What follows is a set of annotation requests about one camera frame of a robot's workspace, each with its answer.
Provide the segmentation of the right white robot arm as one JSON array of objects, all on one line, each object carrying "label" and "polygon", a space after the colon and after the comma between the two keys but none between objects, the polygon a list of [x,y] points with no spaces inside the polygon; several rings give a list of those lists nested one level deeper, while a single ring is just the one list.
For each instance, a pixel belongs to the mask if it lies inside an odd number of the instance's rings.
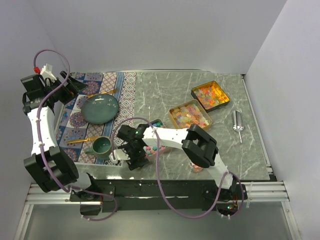
[{"label": "right white robot arm", "polygon": [[231,199],[237,192],[237,180],[223,163],[217,141],[203,128],[192,124],[188,128],[163,128],[148,124],[139,124],[137,128],[122,125],[117,137],[125,142],[112,150],[113,162],[125,161],[132,171],[147,165],[147,147],[156,146],[184,151],[189,161],[195,166],[208,169],[214,182],[219,187],[219,194],[224,199]]}]

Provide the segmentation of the silver metal scoop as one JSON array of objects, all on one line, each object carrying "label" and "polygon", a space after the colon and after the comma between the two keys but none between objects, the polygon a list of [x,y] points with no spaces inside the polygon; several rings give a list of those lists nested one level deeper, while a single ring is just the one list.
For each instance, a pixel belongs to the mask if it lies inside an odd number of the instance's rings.
[{"label": "silver metal scoop", "polygon": [[241,136],[241,132],[244,130],[243,115],[240,111],[234,110],[232,112],[231,118],[232,118],[232,124],[233,124],[232,128],[235,132],[238,133],[240,143],[242,144],[243,139]]}]

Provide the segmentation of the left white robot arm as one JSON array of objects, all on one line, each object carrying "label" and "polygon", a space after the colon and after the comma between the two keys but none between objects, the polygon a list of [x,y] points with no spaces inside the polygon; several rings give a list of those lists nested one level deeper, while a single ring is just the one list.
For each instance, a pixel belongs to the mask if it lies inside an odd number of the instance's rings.
[{"label": "left white robot arm", "polygon": [[54,124],[55,103],[67,104],[87,86],[65,71],[60,75],[67,78],[66,86],[60,86],[60,80],[44,70],[20,80],[26,90],[22,110],[31,123],[33,139],[31,156],[23,161],[24,167],[45,193],[72,187],[88,201],[94,201],[100,194],[95,179],[89,173],[80,173],[59,147]]}]

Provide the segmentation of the clear plastic ball half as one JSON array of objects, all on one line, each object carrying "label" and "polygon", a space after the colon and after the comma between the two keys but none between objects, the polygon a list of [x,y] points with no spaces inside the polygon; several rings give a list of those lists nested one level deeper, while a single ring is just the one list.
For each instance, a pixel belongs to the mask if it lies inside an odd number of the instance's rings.
[{"label": "clear plastic ball half", "polygon": [[201,172],[203,170],[202,167],[197,166],[197,165],[193,164],[192,162],[189,163],[189,169],[193,173],[199,173],[199,172]]}]

